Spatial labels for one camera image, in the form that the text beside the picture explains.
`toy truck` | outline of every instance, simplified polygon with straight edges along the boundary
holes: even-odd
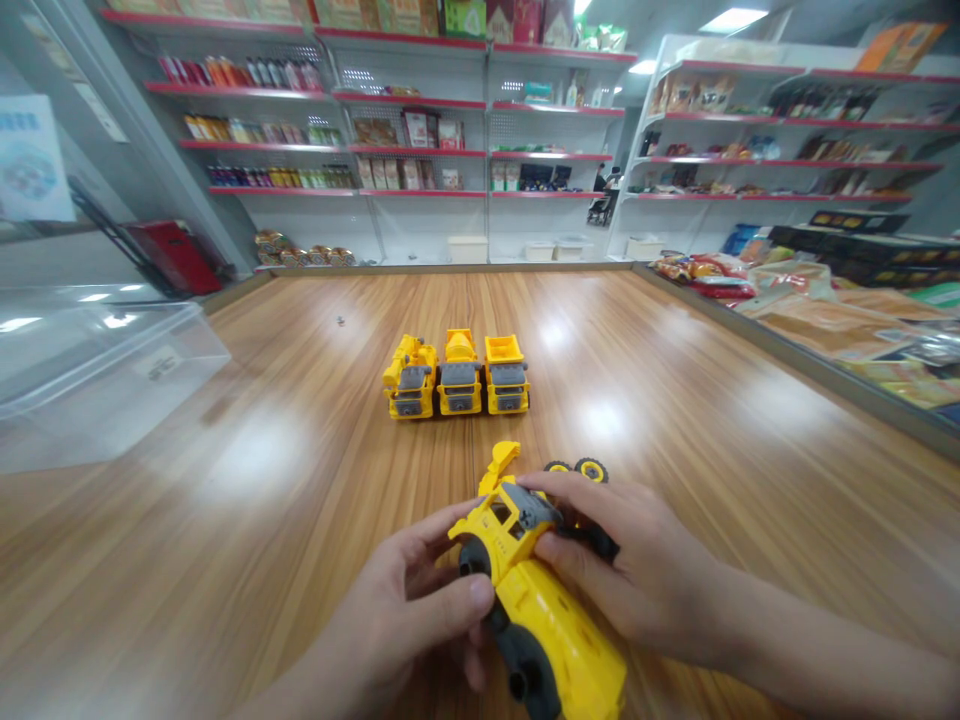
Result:
[[[487,350],[487,410],[491,415],[526,412],[530,407],[530,383],[524,374],[516,335],[485,338]]]
[[[556,576],[533,556],[563,522],[542,493],[501,477],[520,443],[501,442],[480,482],[483,503],[450,529],[460,574],[486,573],[496,601],[486,623],[509,671],[510,693],[531,720],[614,720],[623,708],[623,657]]]
[[[437,350],[423,338],[404,335],[383,373],[383,394],[390,401],[390,417],[413,420],[433,417],[433,384]]]
[[[470,415],[483,409],[480,400],[480,370],[470,330],[447,330],[447,344],[440,364],[441,415]]]

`white shelving unit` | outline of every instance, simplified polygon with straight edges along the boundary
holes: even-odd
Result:
[[[863,50],[815,45],[770,44],[727,40],[726,52],[742,59],[775,58],[764,64],[690,59],[691,43],[716,42],[702,36],[667,35],[657,57],[646,102],[630,151],[630,162],[621,187],[614,216],[608,258],[622,257],[631,235],[653,233],[665,247],[685,253],[715,252],[736,223],[752,225],[806,222],[821,205],[856,204],[900,208],[913,200],[911,194],[889,197],[848,195],[780,195],[781,189],[807,192],[823,173],[835,169],[870,171],[871,181],[884,185],[903,173],[927,175],[944,170],[942,163],[930,159],[924,143],[946,135],[960,134],[960,124],[927,125],[885,119],[898,107],[916,107],[933,100],[960,100],[960,61],[955,58],[927,57],[910,75],[855,72]],[[654,114],[657,85],[671,73],[699,76],[725,74],[736,80],[728,107],[760,108],[777,87],[790,83],[832,87],[871,86],[881,89],[879,98],[859,122],[822,118],[784,118],[760,114],[738,115],[702,112],[661,112]],[[660,133],[654,156],[641,157],[644,137],[650,130]],[[902,162],[862,163],[810,161],[795,159],[813,135],[825,134],[839,140],[905,145],[909,158]],[[685,143],[696,153],[711,145],[732,142],[748,144],[752,135],[771,136],[780,146],[778,160],[722,159],[705,157],[668,157],[673,144]],[[630,192],[628,188],[645,186],[649,177],[668,178],[675,168],[697,167],[697,182],[717,180],[741,187],[753,183],[767,188],[759,195],[651,195]]]

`toy road roller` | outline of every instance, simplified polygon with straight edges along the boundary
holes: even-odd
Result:
[[[441,415],[471,415],[483,409],[480,400],[480,370],[470,330],[447,330],[447,344],[440,364]]]
[[[577,599],[533,556],[563,522],[542,496],[501,477],[520,444],[501,442],[480,483],[483,503],[450,529],[460,574],[485,573],[496,589],[485,621],[509,672],[510,693],[531,720],[614,720],[623,707],[623,657]]]
[[[423,338],[404,335],[383,373],[383,394],[390,401],[390,417],[414,420],[433,417],[433,384],[437,350]]]
[[[530,408],[530,383],[516,335],[485,338],[487,350],[487,410],[491,415],[526,412]]]

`clear plastic box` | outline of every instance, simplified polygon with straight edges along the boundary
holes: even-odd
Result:
[[[230,361],[195,303],[2,313],[2,473],[112,460]]]

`hand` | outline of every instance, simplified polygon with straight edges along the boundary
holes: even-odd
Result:
[[[620,546],[613,564],[588,547],[544,534],[536,554],[579,587],[627,640],[698,665],[723,654],[728,568],[642,485],[596,484],[579,473],[541,472],[517,482],[600,525]]]
[[[452,505],[384,540],[317,641],[236,717],[375,717],[441,645],[481,691],[480,621],[493,607],[493,586],[486,576],[458,578],[458,568],[434,565],[453,547],[447,531],[476,505]]]

